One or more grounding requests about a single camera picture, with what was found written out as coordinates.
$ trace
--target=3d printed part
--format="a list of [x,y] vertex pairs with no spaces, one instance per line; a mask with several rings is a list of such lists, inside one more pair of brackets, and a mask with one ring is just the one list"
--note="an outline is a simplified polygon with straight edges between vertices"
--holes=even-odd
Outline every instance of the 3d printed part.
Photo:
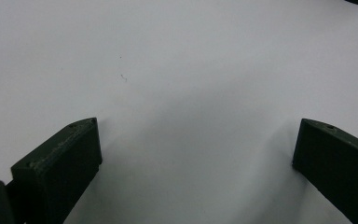
[[11,167],[6,189],[0,182],[0,224],[62,224],[101,163],[97,119],[66,126]]
[[302,119],[293,167],[358,224],[358,138],[332,125]]

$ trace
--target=white surface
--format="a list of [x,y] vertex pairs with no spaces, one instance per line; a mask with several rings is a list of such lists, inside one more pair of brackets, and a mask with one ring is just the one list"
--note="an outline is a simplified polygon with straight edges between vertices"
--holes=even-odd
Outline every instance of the white surface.
[[290,164],[301,118],[358,136],[358,6],[0,1],[0,179],[94,116],[65,223],[350,223]]

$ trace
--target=small speck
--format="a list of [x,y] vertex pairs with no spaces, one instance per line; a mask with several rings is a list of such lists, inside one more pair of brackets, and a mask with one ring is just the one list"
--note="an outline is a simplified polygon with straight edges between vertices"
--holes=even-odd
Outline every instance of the small speck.
[[126,82],[127,82],[127,78],[126,78],[126,77],[124,77],[124,76],[123,76],[123,74],[121,74],[121,77],[122,77],[122,78],[124,78],[124,80],[126,80]]

